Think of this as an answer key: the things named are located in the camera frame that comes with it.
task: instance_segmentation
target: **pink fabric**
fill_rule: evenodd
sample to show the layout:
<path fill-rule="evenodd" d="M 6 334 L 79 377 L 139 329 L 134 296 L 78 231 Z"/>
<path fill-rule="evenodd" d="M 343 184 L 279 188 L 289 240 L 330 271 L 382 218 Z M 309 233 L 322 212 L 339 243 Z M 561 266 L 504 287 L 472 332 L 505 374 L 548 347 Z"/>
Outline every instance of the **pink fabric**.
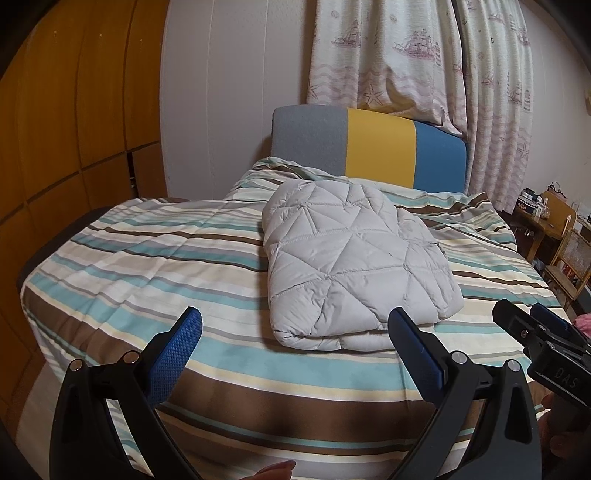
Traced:
<path fill-rule="evenodd" d="M 591 313 L 579 315 L 575 318 L 573 324 L 581 330 L 581 332 L 591 338 Z"/>

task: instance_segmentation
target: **folded puffer jacket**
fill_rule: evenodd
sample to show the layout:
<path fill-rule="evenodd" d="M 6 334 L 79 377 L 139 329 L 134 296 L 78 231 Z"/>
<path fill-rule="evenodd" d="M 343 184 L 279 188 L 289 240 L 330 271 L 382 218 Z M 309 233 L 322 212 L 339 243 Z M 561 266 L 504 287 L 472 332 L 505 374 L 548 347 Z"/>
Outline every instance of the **folded puffer jacket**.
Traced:
<path fill-rule="evenodd" d="M 429 229 L 373 187 L 288 180 L 262 222 L 271 326 L 282 345 L 389 349 L 392 309 L 403 307 L 422 325 L 463 307 Z"/>

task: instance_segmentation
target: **metal screw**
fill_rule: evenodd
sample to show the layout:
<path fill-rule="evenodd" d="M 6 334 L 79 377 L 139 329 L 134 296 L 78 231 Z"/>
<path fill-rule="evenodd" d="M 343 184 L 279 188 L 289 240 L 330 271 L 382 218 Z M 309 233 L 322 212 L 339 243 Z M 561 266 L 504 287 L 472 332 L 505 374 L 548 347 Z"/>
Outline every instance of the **metal screw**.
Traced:
<path fill-rule="evenodd" d="M 77 372 L 80 368 L 82 368 L 82 365 L 84 365 L 84 362 L 79 358 L 76 358 L 70 362 L 70 370 Z"/>
<path fill-rule="evenodd" d="M 134 364 L 139 360 L 139 353 L 136 352 L 135 350 L 131 350 L 129 352 L 127 352 L 124 356 L 123 356 L 123 361 L 126 364 Z"/>
<path fill-rule="evenodd" d="M 517 360 L 509 360 L 507 362 L 507 366 L 514 372 L 518 372 L 519 370 L 521 370 L 521 365 Z"/>
<path fill-rule="evenodd" d="M 457 364 L 463 365 L 468 361 L 468 357 L 462 352 L 453 352 L 452 360 Z"/>

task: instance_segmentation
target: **ship print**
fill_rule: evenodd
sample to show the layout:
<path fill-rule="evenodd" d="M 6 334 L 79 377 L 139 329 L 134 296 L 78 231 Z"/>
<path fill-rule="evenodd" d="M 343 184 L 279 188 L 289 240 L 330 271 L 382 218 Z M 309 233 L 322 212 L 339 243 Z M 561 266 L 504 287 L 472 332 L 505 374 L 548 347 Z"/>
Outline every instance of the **ship print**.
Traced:
<path fill-rule="evenodd" d="M 517 40 L 519 40 L 519 43 L 524 47 L 527 47 L 530 44 L 530 39 L 527 37 L 527 29 L 520 28 L 517 31 Z"/>
<path fill-rule="evenodd" d="M 361 46 L 361 25 L 359 20 L 355 20 L 351 28 L 348 29 L 343 37 L 335 38 L 332 43 L 338 47 L 357 48 Z"/>
<path fill-rule="evenodd" d="M 528 89 L 523 93 L 523 110 L 531 112 L 531 93 Z"/>
<path fill-rule="evenodd" d="M 490 14 L 488 16 L 488 20 L 492 20 L 493 22 L 499 22 L 499 23 L 502 23 L 503 25 L 505 25 L 505 19 L 503 18 L 503 16 L 500 13 Z"/>
<path fill-rule="evenodd" d="M 486 76 L 480 81 L 486 87 L 494 88 L 495 87 L 495 72 L 489 70 Z"/>
<path fill-rule="evenodd" d="M 435 63 L 437 63 L 438 67 L 440 67 L 442 65 L 442 63 L 441 63 L 441 49 L 439 48 L 438 41 L 435 42 Z"/>
<path fill-rule="evenodd" d="M 521 105 L 521 82 L 517 81 L 514 89 L 509 89 L 509 74 L 507 74 L 507 98 L 511 103 Z"/>
<path fill-rule="evenodd" d="M 435 45 L 426 28 L 415 30 L 404 43 L 396 43 L 392 48 L 414 59 L 435 59 Z"/>

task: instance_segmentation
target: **blue gripper pad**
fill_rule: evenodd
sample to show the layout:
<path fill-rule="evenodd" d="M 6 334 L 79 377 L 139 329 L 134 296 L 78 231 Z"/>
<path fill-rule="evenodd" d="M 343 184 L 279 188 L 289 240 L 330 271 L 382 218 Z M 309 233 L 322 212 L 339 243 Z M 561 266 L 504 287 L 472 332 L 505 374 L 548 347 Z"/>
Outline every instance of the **blue gripper pad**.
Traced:
<path fill-rule="evenodd" d="M 189 307 L 171 329 L 172 338 L 148 372 L 149 387 L 146 398 L 152 408 L 164 402 L 172 392 L 202 332 L 201 313 Z"/>
<path fill-rule="evenodd" d="M 423 400 L 439 406 L 443 401 L 444 373 L 420 338 L 420 330 L 403 308 L 388 316 L 388 335 L 413 378 Z"/>
<path fill-rule="evenodd" d="M 556 336 L 568 339 L 570 324 L 541 303 L 534 303 L 531 306 L 530 315 Z"/>

